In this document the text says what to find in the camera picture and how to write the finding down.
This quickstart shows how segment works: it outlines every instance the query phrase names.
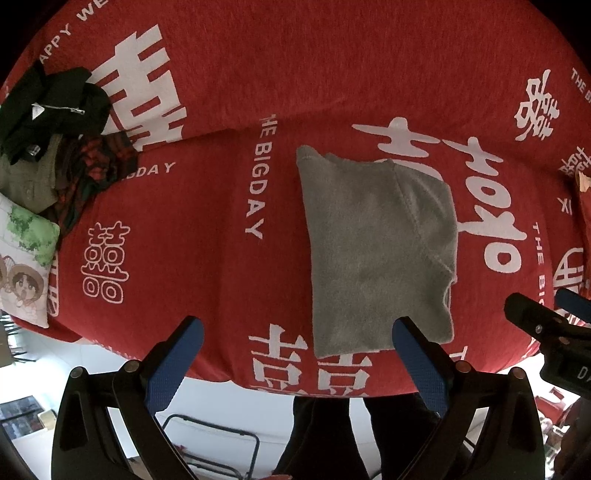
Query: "gray cloth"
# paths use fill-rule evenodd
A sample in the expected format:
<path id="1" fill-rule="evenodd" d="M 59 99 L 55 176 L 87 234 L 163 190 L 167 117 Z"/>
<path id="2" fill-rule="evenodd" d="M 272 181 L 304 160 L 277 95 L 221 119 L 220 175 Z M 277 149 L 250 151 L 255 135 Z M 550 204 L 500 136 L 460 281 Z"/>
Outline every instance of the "gray cloth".
<path id="1" fill-rule="evenodd" d="M 457 222 L 449 186 L 392 161 L 297 151 L 310 234 L 314 353 L 392 349 L 408 316 L 431 341 L 453 339 Z"/>
<path id="2" fill-rule="evenodd" d="M 62 135 L 52 135 L 39 162 L 0 155 L 0 193 L 30 212 L 40 213 L 57 202 L 56 157 Z"/>

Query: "pile of clothes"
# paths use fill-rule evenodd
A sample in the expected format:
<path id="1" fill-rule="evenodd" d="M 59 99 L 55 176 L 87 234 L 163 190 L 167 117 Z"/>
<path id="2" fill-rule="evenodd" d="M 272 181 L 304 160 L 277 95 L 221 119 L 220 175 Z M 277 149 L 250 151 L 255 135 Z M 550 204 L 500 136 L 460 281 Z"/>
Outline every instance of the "pile of clothes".
<path id="1" fill-rule="evenodd" d="M 67 235 L 88 202 L 137 170 L 127 134 L 101 135 L 106 92 L 75 68 L 46 75 L 39 61 L 0 106 L 0 193 Z"/>

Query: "cartoon character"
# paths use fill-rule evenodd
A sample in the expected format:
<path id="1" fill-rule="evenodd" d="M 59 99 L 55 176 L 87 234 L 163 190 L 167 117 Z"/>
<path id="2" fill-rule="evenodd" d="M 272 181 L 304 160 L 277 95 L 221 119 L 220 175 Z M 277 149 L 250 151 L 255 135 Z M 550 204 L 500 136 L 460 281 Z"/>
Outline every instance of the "cartoon character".
<path id="1" fill-rule="evenodd" d="M 3 257 L 2 255 L 0 255 L 0 288 L 4 286 L 6 280 L 8 279 L 8 270 L 6 268 L 5 260 L 9 258 L 10 257 Z"/>
<path id="2" fill-rule="evenodd" d="M 35 301 L 43 293 L 43 279 L 36 270 L 28 265 L 16 264 L 8 272 L 8 281 L 5 287 L 17 297 L 15 305 L 25 309 L 27 314 L 37 314 Z"/>

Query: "blue clamp handle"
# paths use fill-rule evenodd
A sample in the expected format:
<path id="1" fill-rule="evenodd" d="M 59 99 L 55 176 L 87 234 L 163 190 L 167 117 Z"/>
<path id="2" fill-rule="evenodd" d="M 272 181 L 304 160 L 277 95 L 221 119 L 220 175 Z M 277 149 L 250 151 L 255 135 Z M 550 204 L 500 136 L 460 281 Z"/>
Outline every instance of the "blue clamp handle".
<path id="1" fill-rule="evenodd" d="M 591 301 L 572 290 L 559 288 L 554 297 L 554 303 L 584 322 L 591 323 Z"/>
<path id="2" fill-rule="evenodd" d="M 153 369 L 148 366 L 148 375 L 142 375 L 146 382 L 144 404 L 152 416 L 157 411 L 166 410 L 170 405 L 203 346 L 204 335 L 201 320 L 186 317 L 171 337 L 166 342 L 159 343 L 144 360 L 148 365 L 157 360 Z"/>
<path id="3" fill-rule="evenodd" d="M 449 367 L 447 362 L 451 362 L 449 357 L 439 345 L 431 344 L 408 317 L 399 318 L 392 325 L 392 343 L 426 407 L 443 418 L 449 408 L 448 392 L 452 382 L 450 375 L 444 373 Z M 441 356 L 434 348 L 444 354 L 444 369 L 436 366 Z"/>

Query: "pillow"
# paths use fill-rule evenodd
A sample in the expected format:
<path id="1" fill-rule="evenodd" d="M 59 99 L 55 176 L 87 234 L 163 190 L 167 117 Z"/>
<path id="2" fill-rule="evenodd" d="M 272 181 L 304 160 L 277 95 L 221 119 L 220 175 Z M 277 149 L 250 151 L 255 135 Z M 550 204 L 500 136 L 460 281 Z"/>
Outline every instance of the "pillow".
<path id="1" fill-rule="evenodd" d="M 2 309 L 42 328 L 47 324 L 47 279 L 60 228 L 0 194 Z"/>

